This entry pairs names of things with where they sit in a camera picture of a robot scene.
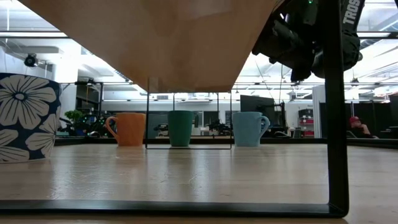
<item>mug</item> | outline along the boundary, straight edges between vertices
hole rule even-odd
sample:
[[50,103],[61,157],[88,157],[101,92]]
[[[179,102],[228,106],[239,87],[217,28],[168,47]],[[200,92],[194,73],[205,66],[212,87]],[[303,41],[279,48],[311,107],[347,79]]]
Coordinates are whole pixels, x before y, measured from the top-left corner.
[[[117,134],[109,126],[111,120],[116,122]],[[119,146],[142,146],[145,121],[146,116],[142,113],[116,113],[116,117],[106,119],[105,125]]]
[[188,147],[192,133],[192,111],[169,111],[169,138],[173,147]]
[[[263,129],[261,129],[262,120],[265,121]],[[260,138],[267,131],[270,122],[260,112],[238,112],[232,114],[232,124],[236,146],[258,147]]]
[[0,73],[0,163],[50,157],[61,112],[60,84]]

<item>mug handle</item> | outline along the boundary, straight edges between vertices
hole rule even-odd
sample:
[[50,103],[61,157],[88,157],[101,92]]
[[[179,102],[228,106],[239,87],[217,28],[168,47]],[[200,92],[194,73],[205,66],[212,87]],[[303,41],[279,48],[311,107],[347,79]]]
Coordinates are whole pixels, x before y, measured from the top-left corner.
[[118,118],[115,118],[115,117],[112,117],[112,116],[108,117],[106,119],[106,121],[105,121],[106,129],[108,129],[108,131],[113,135],[113,137],[116,139],[116,141],[119,142],[119,136],[112,130],[111,126],[109,125],[109,122],[111,120],[114,120],[115,122],[118,122]]
[[266,125],[264,126],[264,128],[260,132],[260,136],[259,136],[259,139],[260,139],[261,136],[267,131],[267,129],[268,129],[268,127],[269,127],[269,125],[271,123],[269,122],[269,119],[266,116],[261,116],[261,117],[258,118],[258,120],[259,120],[260,124],[261,124],[262,120],[266,121]]

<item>red cap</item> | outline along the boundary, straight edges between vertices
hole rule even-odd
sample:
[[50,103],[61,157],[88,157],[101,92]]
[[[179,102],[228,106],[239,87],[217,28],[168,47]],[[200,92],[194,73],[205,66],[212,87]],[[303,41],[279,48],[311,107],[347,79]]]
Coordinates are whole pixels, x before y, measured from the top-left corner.
[[349,122],[353,123],[355,121],[360,121],[359,117],[355,116],[355,117],[350,117]]

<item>person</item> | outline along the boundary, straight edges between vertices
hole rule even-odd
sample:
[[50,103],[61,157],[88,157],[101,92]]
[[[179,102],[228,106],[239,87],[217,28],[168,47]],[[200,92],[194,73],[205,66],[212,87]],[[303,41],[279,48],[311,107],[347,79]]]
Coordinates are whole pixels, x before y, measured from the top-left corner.
[[363,124],[362,121],[357,116],[351,117],[349,119],[349,123],[351,125],[351,128],[349,131],[351,131],[355,135],[355,137],[357,137],[357,138],[374,138],[374,136],[371,135],[366,124]]

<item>floral mug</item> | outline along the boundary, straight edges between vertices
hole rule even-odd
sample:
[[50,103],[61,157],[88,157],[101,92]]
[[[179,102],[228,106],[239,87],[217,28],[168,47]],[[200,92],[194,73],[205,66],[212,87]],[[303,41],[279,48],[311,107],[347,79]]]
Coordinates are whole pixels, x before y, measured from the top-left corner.
[[50,157],[61,91],[48,79],[0,73],[0,163]]

